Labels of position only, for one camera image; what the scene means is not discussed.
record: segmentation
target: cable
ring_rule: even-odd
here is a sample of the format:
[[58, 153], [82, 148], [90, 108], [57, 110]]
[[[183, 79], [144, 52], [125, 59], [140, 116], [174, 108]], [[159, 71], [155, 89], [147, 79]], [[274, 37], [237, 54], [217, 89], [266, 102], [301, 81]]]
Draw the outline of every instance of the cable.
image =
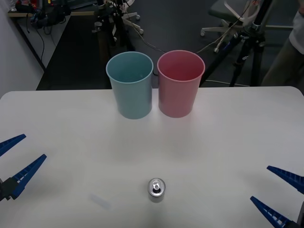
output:
[[45, 35], [51, 36], [51, 39], [52, 39], [52, 42], [53, 42], [54, 46], [57, 47], [57, 45], [56, 45], [55, 42], [54, 42], [53, 35], [52, 35], [52, 28], [53, 28], [53, 26], [51, 26], [51, 29], [50, 29], [49, 32], [47, 33], [47, 32], [46, 32], [46, 27], [43, 27], [43, 31], [44, 31], [44, 34], [45, 34]]
[[201, 50], [199, 50], [199, 51], [197, 51], [196, 53], [199, 53], [199, 52], [202, 52], [203, 50], [205, 50], [206, 48], [208, 48], [210, 45], [212, 45], [212, 44], [215, 44], [216, 42], [218, 42], [220, 39], [222, 39], [238, 22], [239, 22], [239, 20], [241, 19], [241, 17], [245, 14], [245, 12], [249, 9], [249, 6], [250, 6], [250, 4], [248, 4], [248, 6], [247, 6], [247, 8], [244, 10], [244, 12], [242, 13], [242, 15], [241, 16], [239, 16], [239, 18], [237, 19], [237, 21], [235, 22], [235, 23], [233, 23], [233, 25], [230, 27], [230, 28], [228, 28], [227, 30], [226, 30], [226, 32], [224, 32], [224, 34], [223, 35], [221, 35], [217, 40], [215, 40], [214, 42], [212, 42], [212, 43], [210, 43], [210, 44], [208, 44], [207, 46], [205, 46], [205, 47], [203, 47]]
[[[221, 84], [226, 84], [229, 85], [229, 82], [220, 82], [220, 81], [215, 81], [215, 80], [206, 80], [206, 82], [216, 82], [216, 83], [221, 83]], [[249, 85], [242, 85], [242, 84], [235, 84], [236, 86], [244, 86], [244, 87], [250, 87]]]
[[[127, 13], [128, 17], [129, 17], [130, 22], [132, 23], [132, 19], [131, 19], [130, 15], [129, 15], [127, 9], [124, 9], [124, 10], [125, 10], [125, 12]], [[140, 38], [142, 39], [142, 41], [145, 43], [145, 45], [151, 47], [151, 48], [154, 49], [154, 50], [160, 51], [160, 52], [162, 52], [162, 53], [166, 53], [166, 52], [167, 52], [167, 51], [163, 51], [163, 50], [161, 50], [160, 48], [158, 48], [158, 47], [156, 47], [156, 46], [150, 44], [150, 43], [147, 42], [147, 41], [145, 41], [144, 38], [142, 37], [142, 35], [139, 33], [139, 31], [137, 31], [137, 29], [136, 29], [136, 27], [134, 26], [133, 23], [132, 23], [132, 26], [133, 26], [134, 30], [137, 32], [137, 34], [140, 36]]]
[[154, 69], [153, 69], [152, 73], [154, 74], [154, 76], [158, 76], [158, 74], [157, 74], [157, 73], [154, 73]]
[[38, 30], [36, 30], [36, 32], [38, 33], [38, 35], [40, 36], [42, 43], [43, 43], [43, 49], [42, 49], [42, 54], [41, 54], [41, 61], [42, 61], [42, 57], [43, 57], [43, 53], [44, 53], [44, 40], [42, 38], [42, 36], [40, 35], [40, 33], [38, 32]]

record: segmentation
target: pink cup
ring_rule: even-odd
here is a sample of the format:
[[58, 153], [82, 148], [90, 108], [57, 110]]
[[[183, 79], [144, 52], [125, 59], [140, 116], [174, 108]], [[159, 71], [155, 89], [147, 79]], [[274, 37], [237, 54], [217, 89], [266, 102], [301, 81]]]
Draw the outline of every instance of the pink cup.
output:
[[192, 52], [176, 50], [162, 55], [157, 68], [160, 110], [174, 118], [188, 115], [205, 72], [204, 61]]

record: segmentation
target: cup rim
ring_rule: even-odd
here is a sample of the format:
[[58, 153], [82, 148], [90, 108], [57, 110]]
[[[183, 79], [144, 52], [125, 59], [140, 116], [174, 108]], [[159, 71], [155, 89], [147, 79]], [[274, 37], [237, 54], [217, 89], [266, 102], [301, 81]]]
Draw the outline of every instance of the cup rim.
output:
[[[137, 54], [143, 55], [143, 56], [147, 57], [147, 58], [151, 61], [151, 63], [152, 63], [152, 68], [151, 68], [150, 73], [149, 73], [146, 77], [144, 77], [143, 79], [141, 79], [141, 80], [139, 80], [139, 81], [136, 81], [136, 82], [121, 82], [121, 81], [118, 81], [118, 80], [112, 78], [112, 77], [109, 75], [109, 73], [108, 73], [108, 65], [109, 65], [109, 63], [111, 62], [111, 60], [114, 59], [116, 56], [126, 55], [126, 54], [128, 54], [128, 53], [137, 53]], [[106, 74], [107, 74], [108, 77], [109, 77], [110, 79], [112, 79], [113, 81], [116, 81], [116, 82], [121, 83], [121, 84], [134, 84], [134, 83], [138, 83], [138, 82], [141, 82], [141, 81], [145, 80], [147, 77], [149, 77], [149, 76], [152, 74], [152, 71], [153, 71], [153, 69], [154, 69], [154, 64], [153, 64], [152, 59], [151, 59], [149, 56], [147, 56], [146, 54], [141, 53], [141, 52], [138, 52], [138, 51], [126, 51], [126, 52], [123, 52], [123, 53], [119, 53], [119, 54], [116, 55], [116, 56], [112, 57], [112, 58], [108, 61], [108, 63], [106, 64], [106, 67], [105, 67]]]
[[[194, 79], [191, 79], [191, 80], [185, 80], [185, 81], [183, 80], [183, 81], [181, 81], [181, 80], [175, 80], [175, 79], [172, 79], [172, 78], [167, 77], [167, 76], [160, 70], [160, 68], [159, 68], [159, 62], [160, 62], [160, 60], [161, 60], [166, 54], [171, 53], [171, 52], [188, 52], [188, 53], [190, 53], [190, 54], [196, 55], [196, 57], [198, 57], [198, 58], [200, 59], [200, 61], [203, 63], [203, 65], [204, 65], [204, 70], [202, 71], [202, 73], [201, 73], [198, 77], [196, 77], [196, 78], [194, 78]], [[165, 54], [163, 54], [163, 55], [158, 59], [158, 61], [157, 61], [157, 70], [158, 70], [159, 73], [161, 73], [162, 76], [164, 76], [165, 78], [167, 78], [167, 79], [169, 79], [169, 80], [171, 80], [171, 81], [173, 81], [173, 82], [191, 82], [191, 81], [197, 80], [199, 77], [202, 77], [202, 75], [205, 73], [206, 65], [205, 65], [204, 60], [202, 60], [202, 58], [199, 57], [199, 56], [198, 56], [197, 54], [195, 54], [194, 52], [186, 51], [186, 50], [173, 50], [173, 51], [168, 51], [168, 52], [166, 52]]]

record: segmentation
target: blue cup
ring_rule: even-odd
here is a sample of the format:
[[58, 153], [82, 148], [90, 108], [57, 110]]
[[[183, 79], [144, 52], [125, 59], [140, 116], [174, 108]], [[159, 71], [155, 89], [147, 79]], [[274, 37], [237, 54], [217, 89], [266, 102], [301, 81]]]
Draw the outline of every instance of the blue cup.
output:
[[140, 119], [152, 109], [153, 62], [140, 52], [123, 52], [106, 65], [118, 110], [128, 119]]

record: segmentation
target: person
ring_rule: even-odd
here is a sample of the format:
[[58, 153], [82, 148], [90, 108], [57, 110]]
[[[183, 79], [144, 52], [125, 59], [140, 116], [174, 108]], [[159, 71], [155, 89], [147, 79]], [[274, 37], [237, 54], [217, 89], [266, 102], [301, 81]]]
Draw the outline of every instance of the person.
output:
[[304, 0], [294, 18], [294, 29], [276, 57], [262, 86], [296, 86], [304, 73]]

